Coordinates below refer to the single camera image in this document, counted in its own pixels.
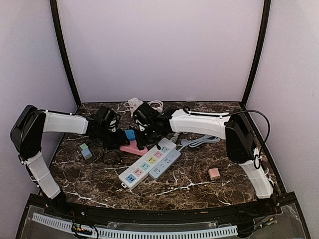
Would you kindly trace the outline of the pink triangular power hub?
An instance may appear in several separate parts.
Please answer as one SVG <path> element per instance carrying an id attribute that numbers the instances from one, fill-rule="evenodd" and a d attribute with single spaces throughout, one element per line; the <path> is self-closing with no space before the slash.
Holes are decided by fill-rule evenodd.
<path id="1" fill-rule="evenodd" d="M 130 145 L 120 146 L 120 151 L 131 153 L 134 155 L 143 156 L 144 154 L 148 152 L 148 149 L 144 147 L 142 150 L 139 150 L 137 147 L 137 142 L 134 140 L 134 141 L 130 141 Z"/>

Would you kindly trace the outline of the grey-blue charger cube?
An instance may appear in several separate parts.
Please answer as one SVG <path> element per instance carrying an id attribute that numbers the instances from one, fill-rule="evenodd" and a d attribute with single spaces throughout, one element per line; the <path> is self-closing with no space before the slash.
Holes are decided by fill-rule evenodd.
<path id="1" fill-rule="evenodd" d="M 93 155 L 91 153 L 91 151 L 89 150 L 89 148 L 86 148 L 84 150 L 81 151 L 82 156 L 84 157 L 85 160 L 90 159 Z"/>

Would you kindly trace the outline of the green USB charger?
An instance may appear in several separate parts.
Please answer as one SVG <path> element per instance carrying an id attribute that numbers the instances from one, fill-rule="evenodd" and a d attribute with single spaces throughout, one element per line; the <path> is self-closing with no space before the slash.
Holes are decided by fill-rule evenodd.
<path id="1" fill-rule="evenodd" d="M 85 144 L 85 143 L 83 143 L 83 144 L 81 144 L 81 145 L 78 146 L 78 149 L 80 150 L 80 152 L 83 151 L 83 150 L 86 150 L 86 149 L 88 149 L 88 148 L 89 148 L 88 145 Z"/>

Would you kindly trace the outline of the blue power strip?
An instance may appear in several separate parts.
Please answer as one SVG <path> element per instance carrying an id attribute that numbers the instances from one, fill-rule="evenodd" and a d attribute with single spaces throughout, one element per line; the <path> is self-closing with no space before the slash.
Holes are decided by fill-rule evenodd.
<path id="1" fill-rule="evenodd" d="M 149 176 L 154 180 L 158 180 L 180 158 L 180 156 L 181 152 L 173 149 L 149 172 Z"/>

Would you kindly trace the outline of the white multicolour power strip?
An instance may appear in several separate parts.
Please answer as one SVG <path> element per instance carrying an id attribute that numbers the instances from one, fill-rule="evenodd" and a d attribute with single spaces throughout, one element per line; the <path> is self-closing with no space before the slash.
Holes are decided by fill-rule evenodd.
<path id="1" fill-rule="evenodd" d="M 176 149 L 176 144 L 167 138 L 163 138 L 158 145 L 152 147 L 146 154 L 129 166 L 119 175 L 123 188 L 130 190 L 137 187 L 150 171 L 154 169 L 169 153 Z"/>

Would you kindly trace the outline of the salmon pink charger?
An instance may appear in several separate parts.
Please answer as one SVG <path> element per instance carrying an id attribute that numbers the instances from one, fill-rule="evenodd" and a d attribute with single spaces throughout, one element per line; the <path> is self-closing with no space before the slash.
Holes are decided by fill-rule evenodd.
<path id="1" fill-rule="evenodd" d="M 210 180 L 216 180 L 216 179 L 220 178 L 220 172 L 219 172 L 218 168 L 209 169 L 208 174 L 209 174 Z"/>

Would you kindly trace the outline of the black plug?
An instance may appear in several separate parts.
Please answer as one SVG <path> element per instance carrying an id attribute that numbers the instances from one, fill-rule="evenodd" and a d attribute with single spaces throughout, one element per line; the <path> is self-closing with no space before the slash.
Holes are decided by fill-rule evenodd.
<path id="1" fill-rule="evenodd" d="M 137 148 L 139 150 L 143 150 L 148 144 L 148 141 L 143 135 L 136 136 L 136 141 L 137 141 Z"/>

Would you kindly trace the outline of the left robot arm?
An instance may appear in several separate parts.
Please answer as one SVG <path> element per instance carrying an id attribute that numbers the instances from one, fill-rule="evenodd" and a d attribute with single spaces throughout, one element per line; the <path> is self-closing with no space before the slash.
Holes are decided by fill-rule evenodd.
<path id="1" fill-rule="evenodd" d="M 101 106 L 95 114 L 85 117 L 27 105 L 17 119 L 10 132 L 10 139 L 31 179 L 45 196 L 53 200 L 50 207 L 59 217 L 66 217 L 70 213 L 70 205 L 58 198 L 63 192 L 44 161 L 43 135 L 51 132 L 85 135 L 98 141 L 104 149 L 118 149 L 130 144 L 126 133 L 119 128 L 120 118 L 105 106 Z"/>

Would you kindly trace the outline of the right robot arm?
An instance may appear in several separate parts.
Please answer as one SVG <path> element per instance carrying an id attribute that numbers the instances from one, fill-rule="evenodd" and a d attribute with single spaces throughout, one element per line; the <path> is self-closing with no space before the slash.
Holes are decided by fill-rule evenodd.
<path id="1" fill-rule="evenodd" d="M 143 131 L 136 134 L 140 147 L 159 144 L 163 137 L 173 132 L 203 134 L 225 140 L 228 159 L 242 167 L 255 189 L 257 198 L 261 199 L 255 204 L 254 211 L 259 216 L 265 216 L 274 207 L 270 198 L 274 186 L 262 163 L 265 144 L 262 142 L 260 146 L 257 145 L 245 114 L 246 111 L 194 112 L 188 107 L 168 108 L 159 113 L 144 104 L 133 112 L 133 119 L 143 127 Z"/>

